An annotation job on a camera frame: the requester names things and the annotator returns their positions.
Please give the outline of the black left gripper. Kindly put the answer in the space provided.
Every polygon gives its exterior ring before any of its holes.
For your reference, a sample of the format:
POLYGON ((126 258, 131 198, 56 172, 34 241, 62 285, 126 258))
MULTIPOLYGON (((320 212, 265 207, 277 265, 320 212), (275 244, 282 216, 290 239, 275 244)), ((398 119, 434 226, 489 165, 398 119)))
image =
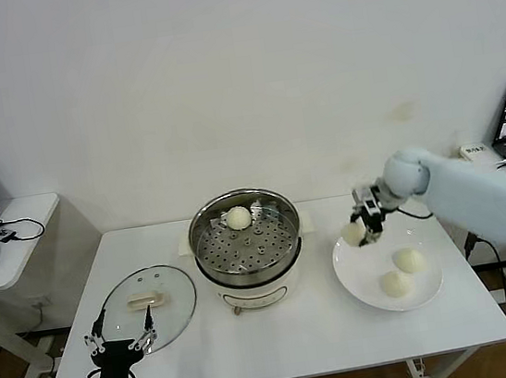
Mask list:
POLYGON ((105 342, 102 334, 105 309, 100 310, 91 332, 83 338, 92 362, 101 370, 99 378, 130 378, 132 365, 142 360, 142 351, 148 350, 157 338, 151 311, 151 306, 148 305, 143 333, 138 338, 105 342))

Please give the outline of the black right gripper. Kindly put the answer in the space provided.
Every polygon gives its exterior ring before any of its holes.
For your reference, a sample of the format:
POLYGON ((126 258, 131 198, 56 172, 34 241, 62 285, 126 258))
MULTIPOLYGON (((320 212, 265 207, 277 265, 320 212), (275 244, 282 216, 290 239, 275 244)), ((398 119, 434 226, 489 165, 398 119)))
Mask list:
MULTIPOLYGON (((360 242, 357 244, 358 247, 363 247, 365 245, 370 245, 373 243, 377 243, 380 239, 380 236, 383 233, 384 229, 384 221, 386 216, 383 212, 370 214, 368 212, 362 213, 362 219, 365 226, 364 236, 361 238, 360 242)), ((361 217, 358 213, 353 213, 350 216, 350 223, 352 225, 360 225, 361 217)))

